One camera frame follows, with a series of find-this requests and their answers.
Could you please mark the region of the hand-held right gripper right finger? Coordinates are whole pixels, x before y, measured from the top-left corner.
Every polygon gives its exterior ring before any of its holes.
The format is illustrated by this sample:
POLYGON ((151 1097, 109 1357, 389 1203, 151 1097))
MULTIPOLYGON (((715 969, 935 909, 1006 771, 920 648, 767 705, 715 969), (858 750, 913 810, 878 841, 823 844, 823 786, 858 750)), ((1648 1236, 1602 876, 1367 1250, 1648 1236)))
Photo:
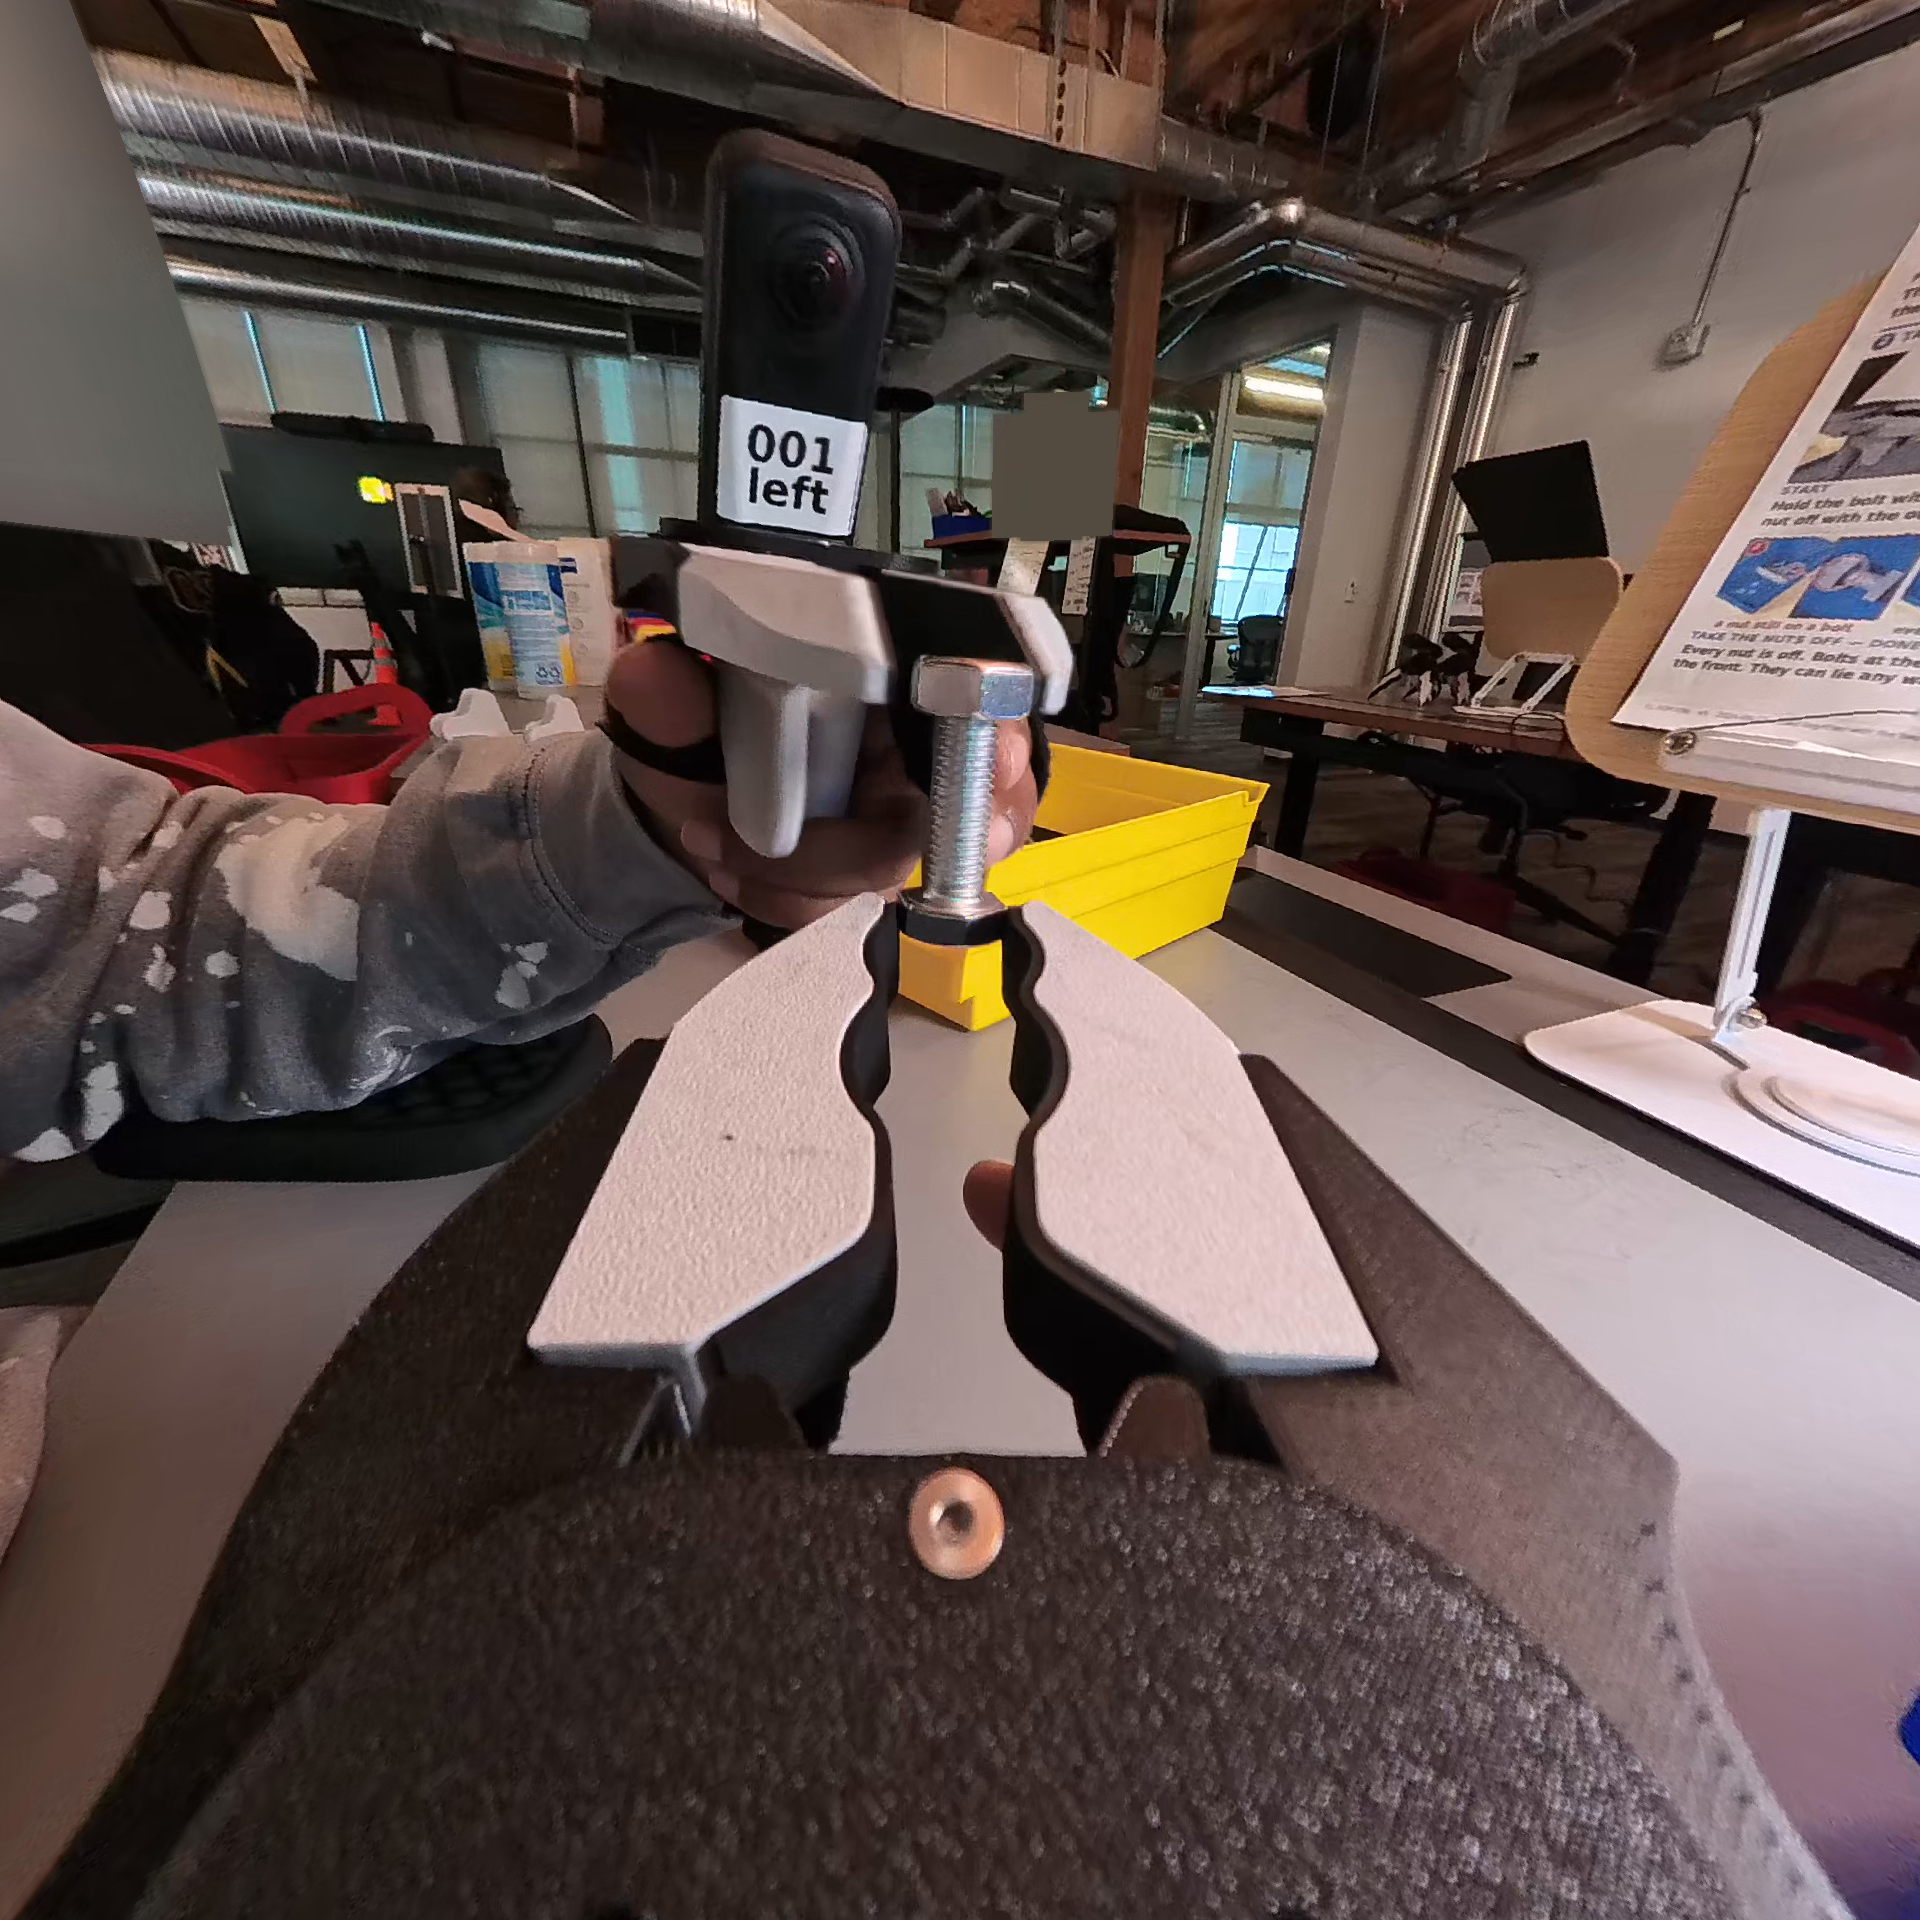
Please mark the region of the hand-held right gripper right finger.
POLYGON ((1143 1381, 1232 1422, 1254 1384, 1363 1376, 1378 1339, 1279 1129, 1258 1064, 1159 973, 1030 902, 1001 988, 1023 1112, 1001 1245, 1018 1354, 1095 1449, 1143 1381))

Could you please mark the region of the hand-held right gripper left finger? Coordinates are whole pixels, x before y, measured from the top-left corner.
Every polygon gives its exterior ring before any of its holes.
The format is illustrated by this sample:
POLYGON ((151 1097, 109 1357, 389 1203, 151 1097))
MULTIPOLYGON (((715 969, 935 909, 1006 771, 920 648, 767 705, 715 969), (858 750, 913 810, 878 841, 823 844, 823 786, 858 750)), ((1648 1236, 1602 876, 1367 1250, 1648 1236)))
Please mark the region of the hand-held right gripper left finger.
POLYGON ((534 1313, 542 1362, 639 1370, 697 1427, 763 1381, 816 1448, 896 1308, 896 909, 858 896, 671 1026, 534 1313))

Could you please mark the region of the silver hex bolt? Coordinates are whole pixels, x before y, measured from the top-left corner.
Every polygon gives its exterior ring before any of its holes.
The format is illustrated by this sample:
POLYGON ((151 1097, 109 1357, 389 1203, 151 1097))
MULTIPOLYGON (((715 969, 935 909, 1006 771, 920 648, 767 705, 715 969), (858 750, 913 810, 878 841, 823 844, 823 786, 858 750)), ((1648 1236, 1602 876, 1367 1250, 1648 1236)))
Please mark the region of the silver hex bolt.
POLYGON ((899 932, 925 947, 993 944, 1006 920, 987 888, 995 723, 944 716, 931 725, 927 838, 919 882, 899 894, 899 932))

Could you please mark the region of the yellow plastic bin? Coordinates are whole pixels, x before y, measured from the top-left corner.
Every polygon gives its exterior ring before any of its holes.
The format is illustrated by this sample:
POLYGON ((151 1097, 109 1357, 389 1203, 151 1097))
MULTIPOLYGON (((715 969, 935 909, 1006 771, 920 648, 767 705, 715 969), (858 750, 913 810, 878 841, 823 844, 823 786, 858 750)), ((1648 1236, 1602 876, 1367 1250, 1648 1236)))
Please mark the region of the yellow plastic bin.
POLYGON ((1032 832, 987 872, 993 898, 1048 906, 1133 958, 1219 920, 1264 782, 1067 741, 1047 764, 1032 832))

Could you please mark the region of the person's left forearm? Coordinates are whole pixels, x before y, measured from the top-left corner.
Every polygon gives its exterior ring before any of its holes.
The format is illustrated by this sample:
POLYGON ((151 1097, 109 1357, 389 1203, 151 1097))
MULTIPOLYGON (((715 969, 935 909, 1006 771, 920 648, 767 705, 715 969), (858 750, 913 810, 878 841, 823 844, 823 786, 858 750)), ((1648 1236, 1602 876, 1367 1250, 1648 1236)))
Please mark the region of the person's left forearm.
POLYGON ((585 1017, 728 923, 600 734, 433 750, 389 804, 162 777, 1 716, 1 1150, 350 1109, 585 1017))

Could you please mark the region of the person's left hand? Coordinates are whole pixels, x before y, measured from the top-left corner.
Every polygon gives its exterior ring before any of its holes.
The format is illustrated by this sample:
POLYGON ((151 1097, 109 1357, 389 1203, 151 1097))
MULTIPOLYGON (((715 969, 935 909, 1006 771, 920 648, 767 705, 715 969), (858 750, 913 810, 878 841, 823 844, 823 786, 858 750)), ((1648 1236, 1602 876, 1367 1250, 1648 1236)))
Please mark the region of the person's left hand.
MULTIPOLYGON (((671 641, 626 644, 608 672, 605 714, 659 750, 691 748, 715 732, 713 672, 671 641)), ((927 797, 885 708, 866 708, 845 814, 807 824, 786 858, 757 856, 735 837, 717 785, 624 753, 614 766, 656 844, 750 921, 802 928, 851 896, 898 894, 920 864, 927 797)))

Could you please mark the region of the white cardboard box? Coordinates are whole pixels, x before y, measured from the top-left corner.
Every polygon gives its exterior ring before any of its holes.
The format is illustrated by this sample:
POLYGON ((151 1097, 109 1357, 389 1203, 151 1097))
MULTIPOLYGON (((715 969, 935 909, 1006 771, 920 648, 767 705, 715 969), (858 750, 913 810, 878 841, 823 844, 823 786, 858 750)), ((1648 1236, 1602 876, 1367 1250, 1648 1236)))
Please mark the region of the white cardboard box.
POLYGON ((613 589, 609 539, 576 538, 552 542, 566 611, 566 648, 573 684, 600 688, 622 635, 622 613, 613 589))

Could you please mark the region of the blue white wipes canister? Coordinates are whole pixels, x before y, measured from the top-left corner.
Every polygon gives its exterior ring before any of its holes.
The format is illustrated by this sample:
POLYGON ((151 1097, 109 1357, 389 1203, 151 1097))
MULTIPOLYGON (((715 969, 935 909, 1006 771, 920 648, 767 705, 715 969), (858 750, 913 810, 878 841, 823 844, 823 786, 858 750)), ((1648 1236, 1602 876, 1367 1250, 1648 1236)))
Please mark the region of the blue white wipes canister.
POLYGON ((552 542, 462 547, 486 688, 542 699, 576 684, 561 556, 552 542))

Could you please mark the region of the brown wooden desk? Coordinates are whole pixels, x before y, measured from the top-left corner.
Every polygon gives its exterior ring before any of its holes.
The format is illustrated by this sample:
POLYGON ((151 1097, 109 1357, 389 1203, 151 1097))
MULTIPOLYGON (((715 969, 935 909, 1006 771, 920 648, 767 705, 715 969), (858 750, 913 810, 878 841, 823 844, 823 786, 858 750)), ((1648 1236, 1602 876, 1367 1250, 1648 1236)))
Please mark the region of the brown wooden desk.
POLYGON ((1486 877, 1546 926, 1603 947, 1603 972, 1649 985, 1664 960, 1714 802, 1680 797, 1641 780, 1607 776, 1581 757, 1558 714, 1499 714, 1463 705, 1384 705, 1358 692, 1211 688, 1239 712, 1239 739, 1285 764, 1270 849, 1303 858, 1325 771, 1394 780, 1426 802, 1416 858, 1427 860, 1441 820, 1479 828, 1486 877), (1544 890, 1521 872, 1530 838, 1577 844, 1587 828, 1637 828, 1649 837, 1633 894, 1613 920, 1544 890))

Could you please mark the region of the red plastic basket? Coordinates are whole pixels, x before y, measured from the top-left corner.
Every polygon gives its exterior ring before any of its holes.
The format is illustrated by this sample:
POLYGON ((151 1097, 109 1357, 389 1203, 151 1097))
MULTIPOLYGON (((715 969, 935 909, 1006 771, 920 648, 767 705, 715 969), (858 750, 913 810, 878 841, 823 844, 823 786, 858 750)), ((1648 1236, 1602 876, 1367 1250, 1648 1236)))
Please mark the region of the red plastic basket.
POLYGON ((433 714, 405 685, 373 684, 298 699, 272 734, 225 737, 185 753, 95 745, 166 780, 177 793, 227 786, 328 804, 386 804, 397 773, 429 744, 433 714))

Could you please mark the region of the black monitor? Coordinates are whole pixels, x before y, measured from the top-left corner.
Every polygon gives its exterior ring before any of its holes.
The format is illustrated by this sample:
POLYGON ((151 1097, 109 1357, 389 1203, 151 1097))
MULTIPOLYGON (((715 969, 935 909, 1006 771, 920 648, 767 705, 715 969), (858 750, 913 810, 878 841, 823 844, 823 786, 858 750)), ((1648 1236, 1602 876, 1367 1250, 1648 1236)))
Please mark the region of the black monitor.
POLYGON ((405 434, 322 436, 225 424, 224 491, 237 550, 269 587, 457 592, 459 473, 505 478, 490 446, 405 434))

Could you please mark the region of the black display board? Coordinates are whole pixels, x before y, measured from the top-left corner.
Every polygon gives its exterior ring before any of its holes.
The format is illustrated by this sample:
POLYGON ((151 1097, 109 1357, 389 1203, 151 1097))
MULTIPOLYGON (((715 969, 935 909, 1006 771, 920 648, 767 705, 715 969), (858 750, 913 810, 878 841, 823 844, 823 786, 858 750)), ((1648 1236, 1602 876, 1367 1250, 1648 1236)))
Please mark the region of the black display board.
POLYGON ((1463 465, 1450 488, 1490 565, 1610 556, 1586 440, 1463 465))

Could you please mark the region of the small wooden board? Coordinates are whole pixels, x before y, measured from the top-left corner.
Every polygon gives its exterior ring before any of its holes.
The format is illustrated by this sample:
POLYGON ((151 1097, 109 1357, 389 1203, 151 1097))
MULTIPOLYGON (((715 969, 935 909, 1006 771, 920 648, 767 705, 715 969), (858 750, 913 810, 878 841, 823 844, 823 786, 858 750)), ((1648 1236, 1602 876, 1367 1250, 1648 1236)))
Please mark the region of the small wooden board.
POLYGON ((1562 656, 1581 664, 1625 592, 1610 558, 1509 560, 1479 573, 1479 644, 1491 660, 1562 656))

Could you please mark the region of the wooden document board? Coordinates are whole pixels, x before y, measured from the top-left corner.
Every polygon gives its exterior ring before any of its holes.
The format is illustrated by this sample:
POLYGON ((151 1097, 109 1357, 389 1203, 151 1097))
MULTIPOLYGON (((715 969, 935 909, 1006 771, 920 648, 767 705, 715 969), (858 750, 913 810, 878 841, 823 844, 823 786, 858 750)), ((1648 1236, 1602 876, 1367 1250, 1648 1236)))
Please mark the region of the wooden document board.
POLYGON ((1810 398, 1883 275, 1825 304, 1746 379, 1646 565, 1577 670, 1570 732, 1602 771, 1751 810, 1797 810, 1915 835, 1915 754, 1901 757, 1901 741, 1751 737, 1726 726, 1664 732, 1616 720, 1794 409, 1810 398))

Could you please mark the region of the silver ventilation duct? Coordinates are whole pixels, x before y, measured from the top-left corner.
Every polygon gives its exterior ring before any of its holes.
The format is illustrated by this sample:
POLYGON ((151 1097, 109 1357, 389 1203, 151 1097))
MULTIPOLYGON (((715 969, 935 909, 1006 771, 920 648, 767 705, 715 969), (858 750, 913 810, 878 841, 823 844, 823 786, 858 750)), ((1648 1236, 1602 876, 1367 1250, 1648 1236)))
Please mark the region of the silver ventilation duct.
POLYGON ((1216 304, 1264 272, 1323 282, 1447 323, 1402 491, 1398 547, 1375 649, 1437 633, 1456 579, 1463 507, 1445 506, 1453 469, 1480 460, 1496 421, 1529 300, 1526 266, 1458 236, 1367 225, 1297 197, 1264 200, 1232 227, 1174 249, 1161 272, 1166 321, 1216 304))
POLYGON ((93 72, 177 248, 695 321, 697 225, 638 213, 509 141, 145 54, 93 72))

